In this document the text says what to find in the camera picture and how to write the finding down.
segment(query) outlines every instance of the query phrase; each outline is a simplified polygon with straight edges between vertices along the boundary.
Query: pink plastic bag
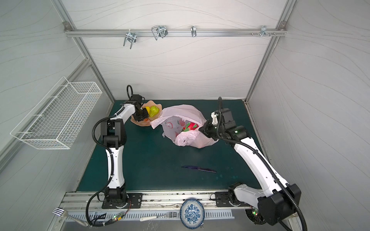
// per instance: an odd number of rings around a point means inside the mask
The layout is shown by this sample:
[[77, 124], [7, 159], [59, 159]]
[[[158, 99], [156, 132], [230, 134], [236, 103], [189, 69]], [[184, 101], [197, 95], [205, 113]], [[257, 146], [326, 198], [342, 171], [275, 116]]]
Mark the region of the pink plastic bag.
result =
[[[196, 123], [198, 127], [195, 130], [181, 132], [188, 122]], [[189, 145], [202, 148], [217, 142], [198, 131], [205, 122], [206, 119], [198, 109], [192, 105], [183, 104], [163, 109], [160, 116], [150, 124], [153, 129], [162, 125], [164, 135], [177, 146]]]

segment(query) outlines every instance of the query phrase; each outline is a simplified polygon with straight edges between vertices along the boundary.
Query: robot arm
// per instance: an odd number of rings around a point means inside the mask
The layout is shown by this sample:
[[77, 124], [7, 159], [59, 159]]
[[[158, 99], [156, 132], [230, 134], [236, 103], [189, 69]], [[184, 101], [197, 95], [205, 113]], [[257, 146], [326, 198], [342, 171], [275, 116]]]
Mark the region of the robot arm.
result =
[[[121, 105], [115, 116], [101, 122], [101, 140], [104, 146], [112, 152], [106, 150], [108, 158], [108, 179], [111, 179], [107, 185], [104, 195], [103, 207], [122, 208], [126, 205], [128, 197], [125, 189], [125, 179], [122, 169], [122, 153], [126, 143], [125, 122], [131, 117], [136, 121], [142, 121], [149, 117], [148, 111], [142, 110], [142, 96], [132, 94], [129, 101]], [[113, 157], [113, 175], [111, 175]]]
[[[301, 191], [296, 184], [289, 185], [269, 164], [248, 131], [243, 126], [236, 126], [231, 111], [228, 108], [222, 108], [221, 100], [219, 98], [219, 110], [211, 114], [212, 119], [207, 120], [199, 131], [208, 138], [223, 139], [233, 146], [261, 186], [261, 190], [243, 183], [230, 186], [228, 195], [230, 202], [235, 206], [244, 202], [258, 208], [259, 214], [266, 222], [274, 225], [295, 212]], [[286, 193], [289, 193], [292, 200], [295, 200], [296, 207], [293, 206]]]

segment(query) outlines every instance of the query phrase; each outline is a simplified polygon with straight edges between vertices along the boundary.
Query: knife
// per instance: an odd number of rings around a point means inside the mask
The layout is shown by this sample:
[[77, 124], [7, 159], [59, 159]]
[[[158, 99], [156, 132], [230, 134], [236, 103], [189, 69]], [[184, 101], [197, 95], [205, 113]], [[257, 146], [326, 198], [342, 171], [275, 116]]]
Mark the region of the knife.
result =
[[211, 173], [216, 173], [216, 171], [213, 170], [213, 169], [206, 169], [206, 168], [201, 168], [201, 167], [197, 167], [197, 166], [185, 165], [185, 166], [182, 166], [182, 168], [195, 169], [195, 170], [201, 170], [201, 171], [208, 171], [208, 172], [211, 172]]

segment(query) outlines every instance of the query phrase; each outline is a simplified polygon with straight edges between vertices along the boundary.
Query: mounting plate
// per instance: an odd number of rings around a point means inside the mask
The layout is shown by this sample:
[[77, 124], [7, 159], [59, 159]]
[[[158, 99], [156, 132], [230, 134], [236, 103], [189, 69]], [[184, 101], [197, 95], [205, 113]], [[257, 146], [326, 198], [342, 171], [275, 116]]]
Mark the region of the mounting plate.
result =
[[250, 206], [247, 203], [241, 203], [240, 205], [236, 206], [230, 203], [228, 192], [216, 192], [216, 206], [217, 207], [248, 207]]
[[[127, 196], [131, 200], [131, 208], [141, 207], [142, 193], [127, 193]], [[123, 208], [117, 208], [116, 206], [107, 203], [106, 200], [104, 200], [103, 205], [101, 206], [102, 209], [125, 209], [128, 207], [129, 204], [125, 205]]]

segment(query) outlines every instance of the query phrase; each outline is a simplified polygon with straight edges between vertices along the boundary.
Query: green table surface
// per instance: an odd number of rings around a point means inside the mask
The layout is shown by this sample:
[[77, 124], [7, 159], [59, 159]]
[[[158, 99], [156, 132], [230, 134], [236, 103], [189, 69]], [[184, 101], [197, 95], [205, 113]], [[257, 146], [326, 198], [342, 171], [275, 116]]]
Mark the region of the green table surface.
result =
[[[115, 101], [110, 115], [124, 101]], [[163, 108], [189, 104], [203, 113], [206, 119], [218, 109], [217, 100], [155, 100]], [[256, 134], [242, 100], [224, 100], [237, 124], [243, 125], [256, 141]], [[122, 164], [127, 190], [207, 190], [226, 189], [236, 182], [260, 188], [259, 183], [242, 157], [224, 141], [201, 149], [179, 147], [162, 137], [162, 126], [140, 127], [128, 120], [125, 123], [127, 142], [124, 146]], [[217, 173], [182, 168], [193, 165], [211, 168]], [[96, 146], [77, 191], [98, 191], [108, 179], [107, 155], [104, 148]]]

